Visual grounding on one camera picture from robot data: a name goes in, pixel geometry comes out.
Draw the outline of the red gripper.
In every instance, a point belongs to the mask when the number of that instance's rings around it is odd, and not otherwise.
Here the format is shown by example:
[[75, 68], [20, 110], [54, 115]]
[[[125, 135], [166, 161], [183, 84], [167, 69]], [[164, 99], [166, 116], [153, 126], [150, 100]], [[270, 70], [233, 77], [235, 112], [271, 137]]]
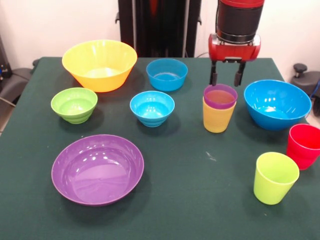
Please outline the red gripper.
[[253, 41], [246, 44], [230, 44], [220, 41], [215, 33], [210, 34], [208, 38], [208, 53], [211, 61], [211, 72], [209, 84], [217, 84], [217, 61], [235, 60], [239, 63], [238, 71], [234, 77], [234, 86], [238, 87], [242, 83], [246, 62], [257, 58], [261, 48], [261, 38], [256, 34]]

